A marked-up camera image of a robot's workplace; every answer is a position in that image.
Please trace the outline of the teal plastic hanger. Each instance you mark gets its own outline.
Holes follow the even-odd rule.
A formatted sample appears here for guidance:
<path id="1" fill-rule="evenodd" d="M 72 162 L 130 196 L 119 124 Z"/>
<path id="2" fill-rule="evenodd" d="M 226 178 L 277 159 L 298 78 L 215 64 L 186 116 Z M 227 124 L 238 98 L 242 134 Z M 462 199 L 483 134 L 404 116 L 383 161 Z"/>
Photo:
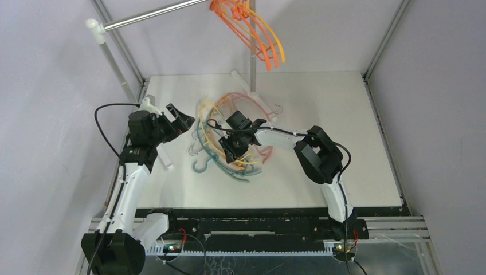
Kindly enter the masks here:
<path id="1" fill-rule="evenodd" d="M 246 167 L 240 172 L 231 171 L 230 168 L 225 168 L 222 160 L 220 159 L 220 156 L 216 155 L 216 151 L 214 149 L 210 149 L 210 152 L 205 154 L 207 157 L 202 167 L 198 167 L 197 160 L 192 163 L 192 170 L 197 174 L 205 173 L 209 168 L 210 163 L 215 165 L 224 175 L 226 175 L 230 179 L 241 183 L 249 183 L 250 178 L 260 175 L 263 172 L 263 170 L 258 169 L 255 164 L 246 165 Z"/>

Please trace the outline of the pale yellow wire-hook hanger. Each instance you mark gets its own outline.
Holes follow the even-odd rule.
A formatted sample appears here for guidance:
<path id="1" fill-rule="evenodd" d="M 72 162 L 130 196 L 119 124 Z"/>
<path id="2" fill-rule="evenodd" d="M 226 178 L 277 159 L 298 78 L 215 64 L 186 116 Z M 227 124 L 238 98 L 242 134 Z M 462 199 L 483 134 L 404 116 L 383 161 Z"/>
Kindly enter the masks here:
<path id="1" fill-rule="evenodd" d="M 203 137 L 206 139 L 206 141 L 203 143 L 203 146 L 209 145 L 210 149 L 214 149 L 216 151 L 217 156 L 222 156 L 224 158 L 225 154 L 215 145 L 215 143 L 210 138 L 210 135 L 206 132 L 206 127 L 205 127 L 206 124 L 203 119 L 203 113 L 205 109 L 211 109 L 213 107 L 214 104 L 206 97 L 200 100 L 199 107 L 198 107 L 199 126 L 202 130 Z M 235 167 L 238 166 L 239 168 L 242 168 L 245 165 L 257 164 L 257 163 L 259 163 L 259 161 L 253 161 L 253 154 L 248 153 L 242 159 L 237 159 L 236 164 L 234 164 L 233 166 Z"/>

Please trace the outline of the yellow-orange plastic hanger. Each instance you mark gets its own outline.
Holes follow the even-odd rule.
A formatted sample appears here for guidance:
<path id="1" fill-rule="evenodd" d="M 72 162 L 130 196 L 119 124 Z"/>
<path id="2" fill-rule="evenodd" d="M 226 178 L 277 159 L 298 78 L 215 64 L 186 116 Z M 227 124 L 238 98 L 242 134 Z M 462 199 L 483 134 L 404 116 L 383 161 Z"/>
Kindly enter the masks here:
<path id="1" fill-rule="evenodd" d="M 264 62 L 270 71 L 285 62 L 285 50 L 274 30 L 252 8 L 248 1 L 236 1 L 231 22 L 237 37 Z"/>

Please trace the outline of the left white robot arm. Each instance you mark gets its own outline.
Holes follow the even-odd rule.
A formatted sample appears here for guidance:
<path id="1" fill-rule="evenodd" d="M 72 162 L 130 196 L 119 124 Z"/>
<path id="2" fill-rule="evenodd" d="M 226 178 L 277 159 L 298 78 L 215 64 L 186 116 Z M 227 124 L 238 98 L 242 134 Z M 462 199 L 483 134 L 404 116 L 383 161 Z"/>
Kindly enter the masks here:
<path id="1" fill-rule="evenodd" d="M 98 227 L 81 239 L 88 262 L 87 274 L 140 274 L 146 251 L 162 235 L 174 238 L 179 223 L 166 214 L 150 214 L 134 226 L 137 206 L 158 157 L 157 147 L 187 132 L 195 118 L 177 110 L 167 110 L 169 120 L 157 107 L 142 103 L 128 116 L 125 145 L 116 156 L 119 160 L 113 195 Z"/>

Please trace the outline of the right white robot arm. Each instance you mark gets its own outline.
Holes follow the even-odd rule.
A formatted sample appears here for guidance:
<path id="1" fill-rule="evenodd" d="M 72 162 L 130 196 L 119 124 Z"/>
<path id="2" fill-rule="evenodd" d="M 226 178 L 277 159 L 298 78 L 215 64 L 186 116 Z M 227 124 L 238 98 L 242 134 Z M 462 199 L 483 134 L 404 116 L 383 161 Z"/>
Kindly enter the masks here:
<path id="1" fill-rule="evenodd" d="M 295 153 L 305 175 L 320 185 L 328 206 L 328 215 L 333 221 L 331 230 L 338 238 L 347 238 L 354 231 L 349 219 L 352 207 L 348 199 L 342 175 L 349 167 L 343 163 L 349 150 L 333 141 L 319 126 L 313 126 L 305 133 L 276 128 L 265 119 L 252 121 L 242 112 L 236 111 L 225 120 L 224 128 L 215 119 L 208 119 L 206 125 L 214 130 L 224 131 L 219 139 L 225 160 L 233 163 L 247 153 L 250 146 L 271 146 Z"/>

